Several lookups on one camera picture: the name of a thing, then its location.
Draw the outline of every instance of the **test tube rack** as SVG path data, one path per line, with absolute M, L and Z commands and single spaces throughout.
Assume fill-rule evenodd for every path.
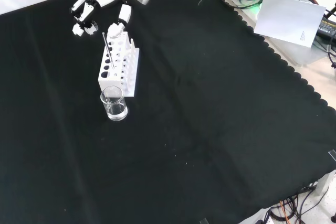
M 113 64 L 105 47 L 101 60 L 98 82 L 101 91 L 109 86 L 117 86 L 124 92 L 125 97 L 134 97 L 136 75 L 138 71 L 139 48 L 135 48 L 127 32 L 112 39 L 107 35 Z

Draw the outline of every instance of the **black tablecloth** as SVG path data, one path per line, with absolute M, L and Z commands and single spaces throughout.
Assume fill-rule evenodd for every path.
M 110 121 L 121 4 L 79 38 L 75 1 L 0 17 L 0 223 L 238 223 L 334 169 L 335 111 L 219 0 L 134 4 L 137 91 Z

